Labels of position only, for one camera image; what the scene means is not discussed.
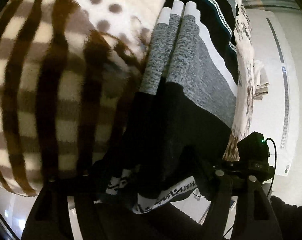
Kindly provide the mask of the folded white garment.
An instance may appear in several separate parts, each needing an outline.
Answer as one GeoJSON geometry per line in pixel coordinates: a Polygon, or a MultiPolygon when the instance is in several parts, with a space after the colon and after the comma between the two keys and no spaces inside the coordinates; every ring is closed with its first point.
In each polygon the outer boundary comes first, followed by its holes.
{"type": "Polygon", "coordinates": [[[268,95],[268,77],[265,71],[265,65],[262,61],[254,60],[253,64],[254,70],[254,85],[255,85],[255,94],[254,100],[263,100],[265,95],[268,95]]]}

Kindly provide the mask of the brown striped fleece blanket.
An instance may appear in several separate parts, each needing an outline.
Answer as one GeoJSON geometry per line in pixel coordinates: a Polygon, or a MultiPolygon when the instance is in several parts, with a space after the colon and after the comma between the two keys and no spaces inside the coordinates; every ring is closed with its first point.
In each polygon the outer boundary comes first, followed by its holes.
{"type": "Polygon", "coordinates": [[[0,188],[37,196],[100,159],[145,72],[166,0],[8,0],[0,12],[0,188]]]}

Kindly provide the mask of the white floral bed blanket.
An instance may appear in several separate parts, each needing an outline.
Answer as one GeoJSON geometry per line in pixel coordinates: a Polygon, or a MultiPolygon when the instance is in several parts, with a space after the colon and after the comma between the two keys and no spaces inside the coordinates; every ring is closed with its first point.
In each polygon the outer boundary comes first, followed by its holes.
{"type": "Polygon", "coordinates": [[[250,20],[243,5],[240,6],[236,18],[235,39],[238,59],[238,92],[231,135],[223,155],[226,161],[239,160],[237,144],[249,135],[254,109],[254,48],[251,41],[250,20]]]}

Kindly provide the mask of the white air conditioner unit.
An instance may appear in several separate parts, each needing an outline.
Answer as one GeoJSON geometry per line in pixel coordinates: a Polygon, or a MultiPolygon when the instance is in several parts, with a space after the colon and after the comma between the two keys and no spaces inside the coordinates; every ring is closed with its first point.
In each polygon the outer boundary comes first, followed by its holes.
{"type": "Polygon", "coordinates": [[[276,175],[289,175],[299,135],[299,88],[295,64],[284,30],[273,12],[247,10],[255,59],[262,61],[268,77],[268,95],[254,100],[250,131],[272,138],[270,163],[276,175]]]}

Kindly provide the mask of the black grey white striped sweater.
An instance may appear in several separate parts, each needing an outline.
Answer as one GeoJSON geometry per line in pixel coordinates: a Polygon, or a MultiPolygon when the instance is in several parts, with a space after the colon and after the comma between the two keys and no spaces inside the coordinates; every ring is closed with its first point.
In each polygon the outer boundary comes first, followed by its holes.
{"type": "Polygon", "coordinates": [[[95,165],[95,203],[143,214],[195,189],[216,196],[236,112],[237,12],[235,0],[166,0],[124,133],[95,165]]]}

